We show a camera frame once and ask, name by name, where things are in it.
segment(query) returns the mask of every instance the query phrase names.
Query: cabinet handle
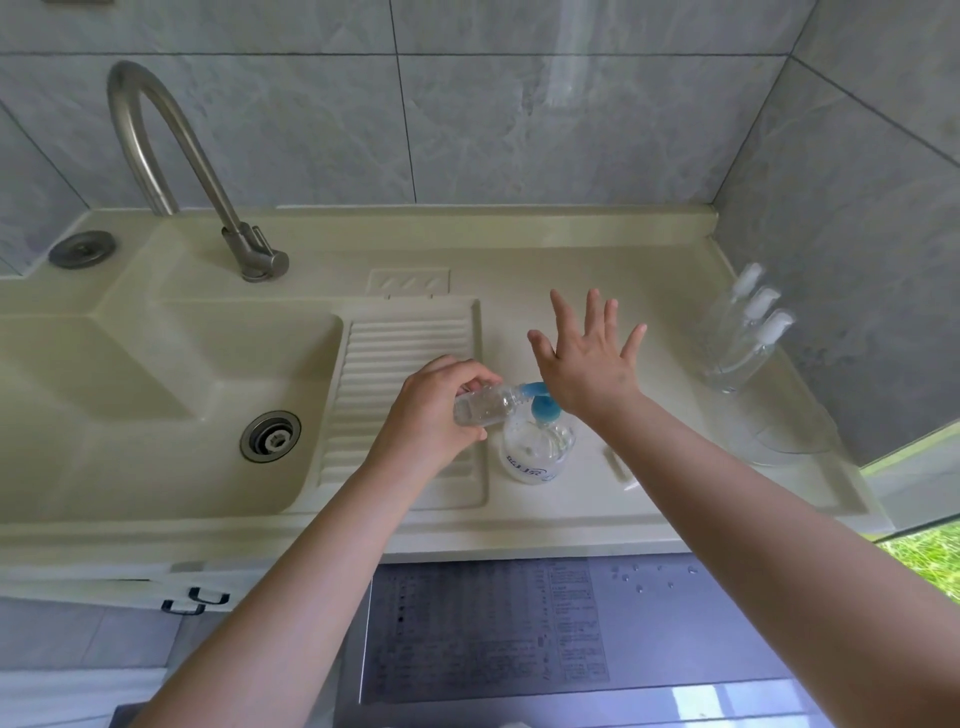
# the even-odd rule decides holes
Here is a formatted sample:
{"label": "cabinet handle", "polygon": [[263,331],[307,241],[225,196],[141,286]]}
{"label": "cabinet handle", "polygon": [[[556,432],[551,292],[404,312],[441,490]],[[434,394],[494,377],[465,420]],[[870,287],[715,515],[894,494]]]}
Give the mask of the cabinet handle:
{"label": "cabinet handle", "polygon": [[183,612],[180,609],[174,609],[174,600],[173,599],[164,599],[163,603],[160,605],[160,611],[166,612],[168,615],[181,615],[182,617],[195,617],[201,615],[206,611],[206,607],[203,604],[198,604],[197,608],[193,612]]}
{"label": "cabinet handle", "polygon": [[230,601],[230,595],[223,592],[220,594],[220,601],[208,601],[200,597],[200,587],[191,587],[190,591],[186,593],[191,599],[193,599],[198,604],[213,604],[214,606],[219,606],[220,604],[226,604]]}

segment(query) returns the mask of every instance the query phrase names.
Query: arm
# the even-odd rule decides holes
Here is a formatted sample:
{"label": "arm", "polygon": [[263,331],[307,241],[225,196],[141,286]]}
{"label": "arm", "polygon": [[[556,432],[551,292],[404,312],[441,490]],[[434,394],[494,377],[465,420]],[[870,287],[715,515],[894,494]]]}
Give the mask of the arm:
{"label": "arm", "polygon": [[134,728],[300,728],[387,540],[423,486],[487,436],[482,427],[454,424],[453,398],[464,387],[500,380],[451,356],[410,376],[363,466]]}
{"label": "arm", "polygon": [[960,609],[846,526],[705,440],[636,385],[645,327],[616,349],[616,301],[586,335],[554,291],[558,343],[530,340],[550,393],[651,500],[838,728],[957,725]]}

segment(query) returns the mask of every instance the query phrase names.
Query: forearm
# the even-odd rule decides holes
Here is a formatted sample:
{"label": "forearm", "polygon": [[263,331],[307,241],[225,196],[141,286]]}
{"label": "forearm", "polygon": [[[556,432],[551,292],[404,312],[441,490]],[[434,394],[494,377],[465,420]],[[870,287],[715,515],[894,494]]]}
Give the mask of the forearm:
{"label": "forearm", "polygon": [[838,726],[955,719],[960,613],[936,590],[639,392],[588,423]]}
{"label": "forearm", "polygon": [[377,467],[357,471],[135,728],[300,728],[421,486]]}

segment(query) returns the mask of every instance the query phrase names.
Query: stainless steel faucet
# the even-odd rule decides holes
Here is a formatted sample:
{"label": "stainless steel faucet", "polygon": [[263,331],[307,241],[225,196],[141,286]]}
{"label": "stainless steel faucet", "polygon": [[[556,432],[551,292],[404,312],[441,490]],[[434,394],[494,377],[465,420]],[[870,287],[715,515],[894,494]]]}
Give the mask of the stainless steel faucet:
{"label": "stainless steel faucet", "polygon": [[290,267],[290,258],[270,247],[267,238],[256,225],[241,222],[230,204],[227,193],[210,166],[197,136],[170,91],[153,73],[139,63],[119,61],[111,69],[107,80],[107,99],[113,128],[120,138],[127,163],[133,170],[140,189],[156,215],[173,215],[180,206],[170,193],[170,187],[156,163],[154,150],[147,138],[143,123],[140,95],[150,99],[170,131],[187,161],[197,174],[213,208],[224,223],[221,230],[233,257],[240,265],[243,280],[257,282],[282,276]]}

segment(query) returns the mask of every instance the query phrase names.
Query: white spray nozzle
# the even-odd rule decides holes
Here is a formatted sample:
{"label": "white spray nozzle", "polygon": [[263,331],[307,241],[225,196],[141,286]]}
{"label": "white spray nozzle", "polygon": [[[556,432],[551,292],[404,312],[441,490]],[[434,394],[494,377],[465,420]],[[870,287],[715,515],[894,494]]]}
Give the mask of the white spray nozzle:
{"label": "white spray nozzle", "polygon": [[765,347],[776,344],[783,333],[792,327],[796,321],[797,317],[792,313],[783,308],[778,308],[756,330],[757,342]]}
{"label": "white spray nozzle", "polygon": [[760,280],[760,276],[762,275],[763,266],[759,263],[750,263],[743,269],[743,273],[740,274],[740,278],[736,280],[736,283],[733,284],[733,294],[738,299],[747,298],[750,292],[754,290],[756,282]]}
{"label": "white spray nozzle", "polygon": [[769,285],[763,286],[756,292],[756,295],[750,299],[750,302],[744,306],[743,315],[751,321],[762,319],[770,306],[780,297],[780,291],[771,288]]}

